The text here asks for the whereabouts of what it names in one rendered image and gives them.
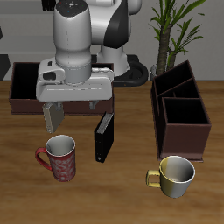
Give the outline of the red patterned mug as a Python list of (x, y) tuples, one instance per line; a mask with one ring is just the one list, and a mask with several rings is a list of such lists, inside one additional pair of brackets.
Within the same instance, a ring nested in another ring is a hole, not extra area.
[(36, 150), (35, 158), (59, 182), (70, 181), (75, 176), (75, 141), (70, 136), (57, 135), (50, 138), (44, 148)]

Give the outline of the green pot plant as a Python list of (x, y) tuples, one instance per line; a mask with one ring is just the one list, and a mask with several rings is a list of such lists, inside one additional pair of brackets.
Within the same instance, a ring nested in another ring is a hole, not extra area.
[(156, 16), (150, 20), (150, 26), (152, 21), (158, 25), (158, 28), (154, 27), (157, 34), (155, 39), (159, 42), (156, 75), (174, 68), (176, 56), (179, 53), (187, 53), (186, 46), (194, 40), (202, 39), (202, 36), (197, 36), (200, 31), (200, 24), (186, 33), (192, 21), (191, 18), (183, 24), (179, 24), (179, 20), (206, 0), (195, 0), (192, 3), (189, 1), (186, 0), (177, 9), (175, 7), (176, 0), (158, 0), (159, 10), (152, 8)]

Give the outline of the wide dark brown desk caddy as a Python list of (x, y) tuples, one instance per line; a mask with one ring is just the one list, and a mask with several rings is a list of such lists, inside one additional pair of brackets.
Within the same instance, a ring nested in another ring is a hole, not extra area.
[[(10, 107), (12, 114), (42, 115), (43, 102), (36, 99), (38, 62), (14, 62), (10, 83)], [(103, 115), (114, 112), (114, 97), (100, 100), (90, 108), (89, 101), (64, 101), (66, 115)]]

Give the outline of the yellow mug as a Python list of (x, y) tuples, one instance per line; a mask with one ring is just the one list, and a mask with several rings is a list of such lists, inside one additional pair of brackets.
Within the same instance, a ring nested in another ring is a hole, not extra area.
[(168, 197), (183, 196), (195, 176), (193, 164), (184, 157), (165, 157), (159, 164), (157, 171), (148, 170), (146, 185), (160, 188)]

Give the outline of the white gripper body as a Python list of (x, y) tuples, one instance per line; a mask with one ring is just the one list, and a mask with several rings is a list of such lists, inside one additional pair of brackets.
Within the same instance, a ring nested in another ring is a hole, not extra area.
[(65, 73), (58, 71), (38, 76), (36, 98), (40, 102), (98, 101), (112, 97), (114, 72), (107, 67), (92, 69), (91, 76), (83, 83), (66, 84)]

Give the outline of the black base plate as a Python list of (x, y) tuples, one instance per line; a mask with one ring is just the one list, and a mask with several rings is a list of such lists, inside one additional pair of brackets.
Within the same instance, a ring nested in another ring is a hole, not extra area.
[(136, 55), (116, 55), (102, 61), (94, 54), (92, 67), (108, 67), (114, 70), (115, 77), (112, 81), (114, 87), (142, 86), (149, 76), (147, 68), (139, 62)]

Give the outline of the tall dark brown desk caddy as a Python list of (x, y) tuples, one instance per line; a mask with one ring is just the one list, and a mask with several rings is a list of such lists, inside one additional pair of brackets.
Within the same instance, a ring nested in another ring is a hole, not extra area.
[(155, 77), (151, 105), (157, 158), (201, 162), (212, 124), (188, 61)]

